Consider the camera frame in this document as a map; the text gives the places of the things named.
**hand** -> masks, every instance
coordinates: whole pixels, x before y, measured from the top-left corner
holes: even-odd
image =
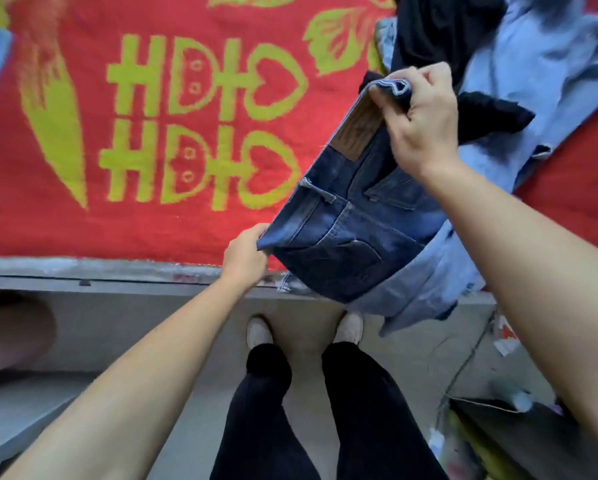
[[[419,179],[428,164],[458,158],[457,99],[452,73],[445,62],[418,70],[410,67],[388,76],[401,78],[412,87],[407,114],[379,88],[370,88],[370,96],[383,112],[394,159],[404,171]]]
[[[270,224],[257,224],[232,239],[223,253],[221,279],[247,291],[264,277],[268,256],[257,251],[257,239]]]

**forearm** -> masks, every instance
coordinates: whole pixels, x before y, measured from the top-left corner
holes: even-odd
[[[538,366],[598,436],[598,249],[458,160],[422,182]]]
[[[145,478],[243,292],[219,280],[152,330],[41,434],[4,480]]]

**black garment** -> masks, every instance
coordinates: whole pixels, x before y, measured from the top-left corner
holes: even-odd
[[[382,79],[376,72],[365,73],[359,92],[370,82]],[[515,102],[495,99],[483,93],[461,93],[459,109],[459,144],[469,143],[497,131],[517,133],[529,125],[534,113]]]
[[[505,0],[395,0],[397,41],[391,71],[447,62],[455,87],[472,54],[494,33]]]
[[[323,353],[323,374],[341,443],[338,480],[447,480],[390,374],[349,342]],[[318,480],[282,406],[292,379],[281,349],[248,356],[211,480]]]

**foot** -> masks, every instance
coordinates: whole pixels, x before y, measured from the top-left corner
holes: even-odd
[[[348,312],[339,322],[339,325],[336,328],[335,339],[332,340],[332,343],[352,342],[355,345],[359,345],[362,338],[363,316],[357,312]]]
[[[248,349],[252,350],[254,347],[261,344],[273,344],[272,331],[270,331],[270,325],[268,320],[263,315],[254,315],[250,322],[248,322],[248,328],[246,329],[246,344]]]

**pant leg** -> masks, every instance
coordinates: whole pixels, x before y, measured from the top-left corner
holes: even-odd
[[[447,480],[390,374],[350,342],[323,353],[338,480]]]
[[[319,480],[282,406],[292,371],[281,349],[255,347],[234,393],[210,480]]]

